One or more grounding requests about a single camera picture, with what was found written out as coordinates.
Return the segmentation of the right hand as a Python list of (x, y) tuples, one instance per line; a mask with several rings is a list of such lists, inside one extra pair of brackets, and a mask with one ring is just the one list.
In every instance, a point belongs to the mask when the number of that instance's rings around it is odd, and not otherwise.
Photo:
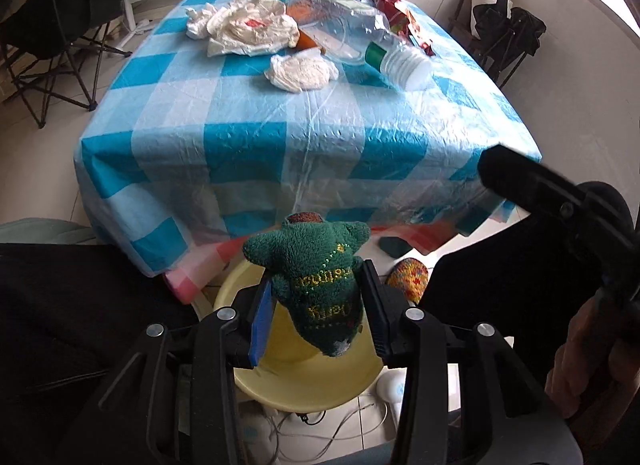
[[(570, 320), (566, 342), (556, 352), (547, 375), (544, 391), (563, 419), (576, 415), (582, 405), (587, 405), (585, 391), (597, 363), (589, 337), (594, 333), (597, 318), (596, 297), (591, 297)], [(639, 389), (639, 352), (616, 345), (608, 356), (608, 372), (613, 385), (604, 389), (603, 396), (608, 399), (603, 401), (596, 420), (616, 425)]]

